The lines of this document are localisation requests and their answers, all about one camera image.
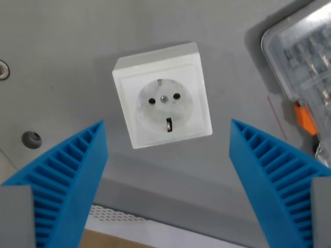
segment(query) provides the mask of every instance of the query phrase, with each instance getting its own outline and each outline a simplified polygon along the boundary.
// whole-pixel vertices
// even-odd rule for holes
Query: gray surface
[[[311,212],[314,248],[331,247],[331,177],[314,178],[311,184]]]
[[[30,186],[0,187],[0,220],[1,248],[36,247]]]
[[[265,25],[306,2],[4,0],[0,59],[11,76],[0,83],[0,149],[20,168],[105,119],[110,159],[97,203],[267,247],[229,159],[230,120],[308,147],[259,53]],[[201,54],[213,135],[133,150],[111,74],[117,59],[188,41]],[[25,131],[37,132],[43,145],[24,147]]]

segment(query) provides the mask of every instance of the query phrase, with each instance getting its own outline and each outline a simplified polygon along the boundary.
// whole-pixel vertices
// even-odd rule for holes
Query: transparent plastic case
[[[331,165],[331,2],[316,0],[268,30],[262,50],[285,95],[305,104]]]

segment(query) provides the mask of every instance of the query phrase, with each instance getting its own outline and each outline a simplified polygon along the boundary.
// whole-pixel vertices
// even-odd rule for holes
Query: orange clip
[[[302,126],[311,135],[316,135],[318,131],[309,115],[307,108],[300,106],[299,104],[294,104],[294,109],[299,125]]]

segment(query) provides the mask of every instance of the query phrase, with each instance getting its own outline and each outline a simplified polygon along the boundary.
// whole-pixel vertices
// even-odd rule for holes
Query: metal screw
[[[297,45],[300,53],[301,53],[301,56],[303,57],[303,59],[306,61],[307,65],[310,67],[311,69],[311,72],[313,73],[312,76],[315,77],[315,76],[318,76],[319,73],[313,63],[313,61],[310,59],[310,56],[309,54],[306,52],[304,46],[302,44],[299,44]]]
[[[161,102],[166,103],[168,102],[169,98],[167,96],[162,96],[161,97]]]
[[[331,68],[330,61],[328,60],[326,55],[324,53],[322,53],[317,41],[315,40],[314,37],[310,37],[309,40],[310,40],[311,45],[316,49],[316,51],[317,51],[319,57],[321,58],[323,64],[329,70]]]
[[[10,75],[9,67],[8,65],[0,60],[0,81],[6,80]]]

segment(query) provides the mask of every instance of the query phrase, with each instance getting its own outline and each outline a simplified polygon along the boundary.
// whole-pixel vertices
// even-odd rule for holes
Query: white power outlet
[[[113,77],[134,149],[213,133],[196,43],[120,58]]]

